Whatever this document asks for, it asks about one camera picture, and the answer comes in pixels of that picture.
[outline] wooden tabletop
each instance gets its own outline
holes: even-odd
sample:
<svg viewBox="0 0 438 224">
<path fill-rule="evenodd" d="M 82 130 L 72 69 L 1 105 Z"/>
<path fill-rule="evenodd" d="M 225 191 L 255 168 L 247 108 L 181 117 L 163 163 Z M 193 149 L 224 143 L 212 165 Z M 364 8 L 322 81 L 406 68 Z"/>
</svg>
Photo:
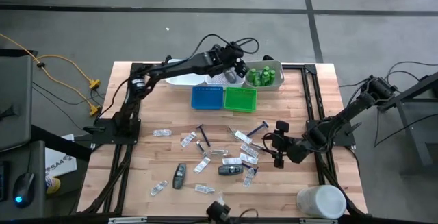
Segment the wooden tabletop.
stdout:
<svg viewBox="0 0 438 224">
<path fill-rule="evenodd" d="M 115 62 L 109 79 L 104 109 L 118 85 L 129 76 L 132 62 Z M 317 64 L 318 79 L 322 93 L 324 111 L 327 116 L 342 110 L 335 67 L 333 64 Z M 104 114 L 112 117 L 120 109 L 125 96 L 125 87 L 120 89 L 114 106 Z M 297 217 L 305 216 L 296 207 L 296 194 L 299 190 L 318 185 L 315 159 L 312 155 L 301 164 L 294 164 L 285 157 L 284 169 L 274 168 L 269 154 L 261 153 L 257 166 L 260 169 L 250 187 L 243 187 L 246 175 L 220 176 L 218 167 L 222 158 L 210 156 L 211 162 L 200 173 L 193 172 L 202 157 L 196 149 L 199 139 L 204 148 L 208 148 L 199 131 L 187 147 L 180 142 L 195 127 L 203 124 L 211 143 L 211 149 L 227 149 L 232 157 L 240 154 L 240 142 L 237 142 L 227 126 L 245 134 L 261 124 L 263 120 L 270 124 L 269 129 L 253 136 L 254 142 L 261 145 L 265 132 L 273 132 L 277 120 L 290 123 L 289 136 L 300 137 L 305 131 L 307 111 L 298 71 L 285 70 L 285 83 L 280 90 L 257 93 L 257 111 L 253 113 L 232 112 L 228 110 L 194 110 L 190 106 L 190 90 L 174 90 L 165 81 L 160 81 L 154 91 L 142 102 L 140 118 L 142 129 L 138 144 L 134 147 L 129 179 L 125 196 L 124 215 L 142 216 L 205 216 L 208 206 L 222 195 L 225 203 L 231 207 L 231 216 L 238 216 L 248 208 L 256 208 L 260 217 Z M 171 129 L 172 136 L 155 137 L 153 130 Z M 86 209 L 101 192 L 108 181 L 114 152 L 114 145 L 103 145 L 90 158 L 83 184 L 78 211 Z M 356 161 L 345 148 L 334 147 L 333 156 L 340 185 L 356 206 L 366 212 L 361 180 Z M 172 188 L 172 177 L 178 163 L 187 164 L 184 187 Z M 163 180 L 169 185 L 158 195 L 152 197 L 150 190 Z M 210 186 L 214 194 L 196 192 L 196 184 Z M 115 187 L 113 207 L 118 194 Z"/>
</svg>

